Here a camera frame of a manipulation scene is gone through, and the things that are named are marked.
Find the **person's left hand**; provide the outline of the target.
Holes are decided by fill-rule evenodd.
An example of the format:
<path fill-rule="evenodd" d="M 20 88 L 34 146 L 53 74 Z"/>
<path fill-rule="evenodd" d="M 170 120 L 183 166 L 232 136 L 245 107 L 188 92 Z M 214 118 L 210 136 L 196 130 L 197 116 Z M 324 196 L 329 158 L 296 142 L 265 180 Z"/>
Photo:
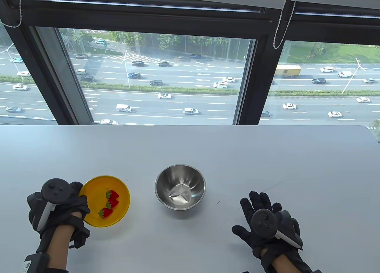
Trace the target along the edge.
<path fill-rule="evenodd" d="M 46 253 L 55 230 L 60 225 L 74 227 L 68 248 L 80 248 L 90 236 L 84 226 L 84 218 L 90 213 L 87 197 L 80 195 L 83 184 L 69 183 L 63 179 L 50 179 L 42 185 L 39 192 L 27 197 L 30 208 L 29 221 L 33 230 L 39 233 L 40 244 L 36 253 Z"/>

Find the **person's right hand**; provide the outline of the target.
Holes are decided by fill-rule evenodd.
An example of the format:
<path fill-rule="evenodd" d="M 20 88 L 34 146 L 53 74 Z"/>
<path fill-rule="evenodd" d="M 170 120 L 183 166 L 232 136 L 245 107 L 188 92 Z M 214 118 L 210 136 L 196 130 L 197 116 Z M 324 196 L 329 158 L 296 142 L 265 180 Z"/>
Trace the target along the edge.
<path fill-rule="evenodd" d="M 232 232 L 251 247 L 265 272 L 312 272 L 298 252 L 303 247 L 299 224 L 280 203 L 271 204 L 266 193 L 251 191 L 240 205 L 251 230 L 235 225 Z"/>

